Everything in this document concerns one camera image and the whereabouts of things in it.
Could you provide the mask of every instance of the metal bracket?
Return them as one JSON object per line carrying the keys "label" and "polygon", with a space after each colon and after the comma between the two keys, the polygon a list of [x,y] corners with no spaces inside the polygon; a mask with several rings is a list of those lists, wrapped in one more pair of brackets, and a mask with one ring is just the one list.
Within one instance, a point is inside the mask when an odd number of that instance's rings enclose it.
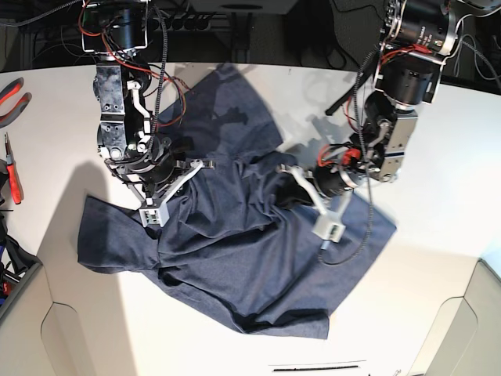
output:
{"label": "metal bracket", "polygon": [[137,81],[127,81],[127,90],[132,93],[132,103],[135,109],[144,117],[142,127],[143,130],[139,131],[139,136],[141,139],[138,142],[138,152],[145,153],[147,150],[148,141],[151,139],[151,123],[150,123],[150,112],[141,105],[139,98],[139,90],[141,89],[141,84]]}
{"label": "metal bracket", "polygon": [[164,227],[170,218],[169,210],[167,208],[168,201],[188,182],[194,177],[198,171],[202,169],[204,163],[200,160],[191,162],[191,168],[180,175],[165,191],[164,196],[155,198],[146,198],[139,209],[141,222],[144,227],[148,225],[160,225]]}
{"label": "metal bracket", "polygon": [[305,171],[299,166],[280,165],[279,170],[291,174],[297,184],[301,186],[306,193],[312,198],[316,210],[319,212],[312,232],[324,240],[338,243],[343,236],[346,226],[341,221],[341,217],[350,203],[352,191],[346,191],[340,198],[339,205],[336,211],[331,211],[325,206],[323,199],[320,197],[316,188],[305,178]]}

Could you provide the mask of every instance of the dark blue cloth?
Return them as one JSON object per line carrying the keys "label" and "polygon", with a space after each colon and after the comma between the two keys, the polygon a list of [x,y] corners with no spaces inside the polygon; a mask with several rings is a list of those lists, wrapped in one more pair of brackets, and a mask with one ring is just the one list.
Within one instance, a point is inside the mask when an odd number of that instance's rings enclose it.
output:
{"label": "dark blue cloth", "polygon": [[[375,211],[373,235],[352,261],[331,268],[318,260],[312,233],[317,213],[274,205],[295,158],[274,149],[282,140],[257,93],[232,67],[206,77],[187,96],[180,128],[192,157],[216,160],[168,204],[163,229],[143,229],[131,215],[89,197],[78,236],[78,261],[100,273],[131,270],[225,326],[243,333],[326,338],[329,316],[346,298],[395,231]],[[354,196],[347,229],[326,254],[342,260],[359,246],[368,206]]]}

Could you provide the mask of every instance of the white panel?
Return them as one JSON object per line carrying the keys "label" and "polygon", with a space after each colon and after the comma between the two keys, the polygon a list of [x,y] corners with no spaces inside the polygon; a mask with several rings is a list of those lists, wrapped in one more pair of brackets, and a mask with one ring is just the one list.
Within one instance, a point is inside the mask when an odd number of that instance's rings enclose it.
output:
{"label": "white panel", "polygon": [[[214,64],[169,64],[168,69],[193,85],[193,78]],[[329,139],[349,133],[341,112],[326,118],[323,111],[351,86],[353,73],[239,69],[272,112],[285,141],[281,150],[300,144],[307,162]],[[54,300],[78,311],[97,374],[150,375],[166,368],[175,376],[207,369],[233,374],[241,366],[241,374],[256,375],[271,363],[360,359],[371,361],[373,376],[395,369],[405,374],[440,305],[464,293],[477,257],[498,229],[495,221],[469,220],[468,231],[462,231],[465,219],[501,212],[501,175],[492,174],[501,171],[499,97],[443,85],[434,105],[420,108],[400,180],[374,185],[376,204],[395,219],[398,231],[333,315],[329,339],[243,336],[169,298],[142,276],[98,275],[77,264],[85,195],[130,208],[137,208],[137,201],[96,153],[95,68],[2,74],[0,85],[21,74],[33,99],[9,130],[25,192],[23,204],[9,213],[9,232],[34,253],[45,237],[41,254]],[[169,87],[162,107],[174,100]],[[148,98],[149,108],[153,101]],[[55,163],[57,168],[46,168]],[[486,176],[488,184],[472,200],[471,192]],[[203,361],[193,361],[193,353]]]}
{"label": "white panel", "polygon": [[478,318],[478,331],[452,376],[501,374],[501,281],[479,262],[464,296]]}
{"label": "white panel", "polygon": [[58,376],[96,376],[73,308],[54,303],[41,326],[41,339]]}
{"label": "white panel", "polygon": [[410,374],[424,374],[429,368],[454,321],[462,301],[463,298],[451,298],[441,305],[423,347],[421,347],[420,353],[411,367]]}
{"label": "white panel", "polygon": [[452,374],[478,329],[477,317],[463,299],[426,376]]}
{"label": "white panel", "polygon": [[59,376],[41,341],[41,323],[52,304],[43,268],[39,268],[0,325],[0,373],[5,376]]}

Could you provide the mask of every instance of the red pliers handle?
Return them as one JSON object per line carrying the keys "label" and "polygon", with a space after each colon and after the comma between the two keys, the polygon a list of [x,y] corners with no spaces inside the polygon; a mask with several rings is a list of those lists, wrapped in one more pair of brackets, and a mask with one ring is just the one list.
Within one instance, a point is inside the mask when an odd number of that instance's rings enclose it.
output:
{"label": "red pliers handle", "polygon": [[[10,84],[8,84],[1,92],[0,92],[0,105],[4,103],[8,98],[18,93],[24,85],[23,78],[17,78]],[[5,115],[0,115],[0,128],[4,128],[21,115],[26,106],[31,100],[31,94],[27,92],[24,94],[21,99],[16,103],[13,109],[9,111]]]}
{"label": "red pliers handle", "polygon": [[14,204],[18,205],[23,200],[23,194],[21,193],[21,187],[17,181],[16,168],[14,167],[14,164],[9,164],[7,166],[7,172],[9,173],[10,194],[13,197]]}

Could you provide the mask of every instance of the cable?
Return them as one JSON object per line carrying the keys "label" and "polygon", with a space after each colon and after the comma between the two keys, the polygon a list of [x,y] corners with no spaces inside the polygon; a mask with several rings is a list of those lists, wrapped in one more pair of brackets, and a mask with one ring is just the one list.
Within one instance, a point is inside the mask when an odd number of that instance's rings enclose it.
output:
{"label": "cable", "polygon": [[5,44],[3,45],[3,54],[5,57],[5,63],[7,63],[7,43],[9,42],[9,36],[7,35],[7,29],[4,30],[5,32]]}
{"label": "cable", "polygon": [[130,63],[126,63],[123,60],[118,59],[117,56],[116,56],[116,54],[112,51],[112,49],[110,47],[110,44],[106,40],[106,34],[99,33],[99,35],[101,36],[101,39],[103,40],[104,48],[111,55],[111,57],[113,57],[117,61],[117,63],[119,63],[120,65],[123,65],[124,67],[135,69],[137,71],[146,72],[148,74],[152,74],[155,77],[159,77],[159,75],[157,73],[153,72],[150,69],[146,69],[146,68],[142,68],[142,67],[136,67],[134,65],[131,65]]}
{"label": "cable", "polygon": [[[355,105],[355,120],[357,123],[357,129],[359,130],[359,140],[360,140],[360,148],[362,149],[362,159],[363,161],[366,161],[367,157],[367,149],[366,149],[366,142],[363,139],[363,134],[362,134],[362,124],[360,122],[360,115],[359,115],[359,106],[358,106],[358,100],[357,100],[357,95],[359,93],[360,89],[360,82],[362,81],[362,76],[363,72],[366,69],[367,64],[370,64],[372,62],[373,57],[378,53],[377,50],[373,50],[369,53],[369,55],[366,56],[364,59],[362,65],[359,68],[359,71],[357,72],[357,78],[355,80],[355,86],[353,89],[353,103]],[[370,187],[370,176],[369,176],[369,169],[366,166],[366,178],[367,178],[367,190],[369,191],[369,215],[367,219],[367,228],[366,228],[366,233],[364,234],[364,237],[362,239],[362,242],[360,245],[357,247],[355,252],[353,252],[351,255],[349,255],[347,258],[344,260],[341,260],[339,262],[327,262],[323,259],[323,249],[320,250],[318,254],[318,259],[319,261],[325,265],[325,266],[340,266],[345,264],[346,262],[350,262],[352,259],[357,257],[360,252],[366,247],[367,242],[370,239],[370,235],[373,231],[373,217],[374,217],[374,204],[373,204],[373,194],[372,190]]]}
{"label": "cable", "polygon": [[158,90],[158,86],[152,91],[152,92],[149,92],[148,94],[145,94],[143,97],[144,98],[148,98],[149,96],[152,96],[154,93],[156,93]]}
{"label": "cable", "polygon": [[458,27],[458,35],[461,35],[460,43],[458,44],[458,46],[456,47],[456,50],[454,51],[454,55],[455,55],[459,50],[459,54],[456,58],[456,62],[454,62],[454,69],[452,71],[452,74],[454,74],[454,77],[457,77],[460,75],[460,69],[461,69],[460,68],[460,64],[461,64],[460,57],[461,57],[461,49],[463,48],[463,44],[461,43],[461,41],[464,38],[463,32],[464,32],[464,22],[463,22],[463,19],[461,19],[460,25]]}
{"label": "cable", "polygon": [[343,113],[344,116],[348,119],[348,125],[350,128],[353,130],[353,132],[358,132],[359,130],[353,126],[351,121],[355,121],[353,117],[350,116],[350,103],[351,103],[351,97],[348,98],[348,101],[346,102],[346,110],[343,108]]}
{"label": "cable", "polygon": [[495,35],[492,35],[492,39],[494,40],[494,44],[498,49],[501,49],[501,45],[499,45],[498,40]]}
{"label": "cable", "polygon": [[[369,79],[370,76],[373,75],[373,72],[376,70],[376,65],[377,65],[377,59],[373,59],[373,61],[369,64],[369,66],[366,68],[366,70],[363,72],[362,79],[360,81],[360,84],[363,85],[366,83],[366,81]],[[332,116],[334,113],[337,111],[339,107],[343,105],[344,102],[346,102],[350,96],[353,96],[353,89],[355,88],[355,85],[353,85],[340,99],[338,99],[332,106],[330,106],[326,110],[326,115],[327,116]]]}
{"label": "cable", "polygon": [[48,12],[42,13],[39,16],[30,18],[29,20],[25,20],[25,21],[21,21],[21,22],[11,23],[11,22],[0,21],[0,26],[5,26],[5,27],[21,27],[21,26],[26,26],[28,24],[32,24],[35,21],[41,20],[42,18],[47,17],[47,16],[49,16],[49,15],[55,13],[55,12],[58,12],[61,9],[64,9],[64,8],[70,6],[70,5],[77,4],[78,2],[81,2],[81,0],[71,0],[70,2],[67,2],[66,4],[62,4],[62,5],[56,7],[54,9],[52,9],[52,10],[49,10]]}
{"label": "cable", "polygon": [[[163,45],[162,45],[162,65],[160,68],[160,77],[158,79],[158,89],[157,89],[157,100],[155,101],[155,112],[153,113],[153,121],[151,122],[151,133],[154,134],[157,130],[158,115],[160,115],[160,101],[162,98],[162,88],[164,86],[164,76],[165,76],[165,66],[167,64],[167,53],[168,53],[168,34],[167,26],[165,25],[165,18],[156,5],[153,6],[153,10],[158,16],[160,21],[160,28],[162,29]],[[150,139],[150,144],[148,145],[149,152],[153,149],[153,138]]]}
{"label": "cable", "polygon": [[61,44],[63,45],[64,49],[70,54],[70,55],[73,55],[75,57],[77,57],[78,59],[82,58],[82,57],[86,57],[86,56],[90,56],[93,60],[94,60],[94,63],[96,63],[96,58],[90,54],[90,53],[86,53],[82,50],[82,52],[84,52],[82,55],[77,55],[76,53],[72,53],[68,48],[67,48],[67,44],[64,42],[64,38],[63,38],[63,27],[61,27]]}
{"label": "cable", "polygon": [[364,120],[363,120],[363,111],[366,109],[366,86],[364,85],[363,86],[363,102],[362,102],[362,116],[360,117],[360,123],[361,124],[364,124]]}
{"label": "cable", "polygon": [[328,165],[331,165],[332,163],[334,163],[333,161],[324,161],[323,160],[323,157],[325,156],[325,153],[327,151],[329,151],[329,149],[332,147],[332,145],[330,144],[327,144],[325,145],[322,149],[320,149],[319,151],[319,155],[317,156],[316,158],[316,164],[319,166],[319,167],[326,167]]}
{"label": "cable", "polygon": [[[150,67],[155,67],[158,70],[160,70],[160,67],[158,67],[156,64],[150,64]],[[186,90],[191,90],[191,88],[188,86],[188,84],[186,84],[186,82],[184,82],[181,78],[176,77],[176,76],[169,76],[167,73],[165,75],[168,76],[170,79],[179,82],[181,84],[181,86],[183,88],[185,88]]]}
{"label": "cable", "polygon": [[[465,42],[464,39],[465,38],[471,38],[472,42],[473,42],[473,45],[471,45],[470,43],[468,42]],[[480,76],[485,79],[486,81],[496,81],[496,84],[498,85],[498,88],[501,92],[501,81],[500,81],[500,78],[501,78],[501,74],[497,74],[496,70],[494,69],[494,67],[492,66],[491,62],[488,61],[488,59],[477,49],[477,42],[475,41],[475,39],[469,35],[469,34],[465,34],[463,36],[463,39],[461,40],[461,43],[463,45],[465,45],[466,47],[468,47],[469,49],[471,49],[471,51],[474,52],[474,62],[475,62],[475,68],[477,69],[477,72],[478,74],[480,74]],[[491,71],[492,73],[492,77],[485,77],[482,72],[480,71],[480,67],[478,66],[478,62],[477,62],[477,56],[480,57],[485,65],[487,66],[487,68]]]}
{"label": "cable", "polygon": [[84,16],[84,12],[87,9],[87,5],[91,2],[91,0],[87,0],[84,6],[81,7],[80,15],[78,15],[78,28],[83,35],[87,35],[88,37],[99,37],[101,33],[91,33],[90,31],[86,31],[81,24],[81,19]]}
{"label": "cable", "polygon": [[396,49],[394,51],[387,52],[381,57],[381,65],[385,65],[392,61],[394,58],[398,56],[403,56],[411,51],[414,51],[415,47],[414,45],[408,46],[408,47],[402,47],[401,49]]}
{"label": "cable", "polygon": [[[36,55],[33,59],[31,59],[31,61],[30,61],[30,65],[31,65],[31,64],[35,61],[35,59],[37,59],[37,58],[38,58],[41,54],[43,54],[43,53],[45,53],[45,52],[47,52],[47,51],[49,51],[49,50],[51,50],[51,49],[54,49],[55,47],[59,47],[59,46],[61,46],[61,45],[63,45],[63,43],[58,43],[57,45],[51,45],[51,46],[50,46],[50,47],[48,47],[47,49],[42,50],[41,52],[39,52],[39,53],[38,53],[38,55]],[[80,48],[80,46],[79,46],[79,45],[74,45],[73,43],[67,43],[67,44],[66,44],[66,46],[69,46],[69,45],[71,45],[71,46],[73,46],[73,47]]]}
{"label": "cable", "polygon": [[381,17],[379,15],[379,12],[377,12],[377,8],[376,6],[372,5],[372,4],[368,4],[368,5],[364,5],[364,6],[360,6],[358,8],[352,8],[352,9],[346,9],[346,10],[341,10],[339,9],[339,7],[337,6],[337,3],[335,2],[335,0],[331,0],[333,5],[334,5],[334,8],[336,8],[336,10],[339,12],[339,13],[351,13],[351,12],[356,12],[358,10],[362,10],[362,9],[365,9],[365,8],[372,8],[374,9],[374,12],[376,13],[376,16],[377,18],[379,18],[381,21],[384,22],[384,18]]}

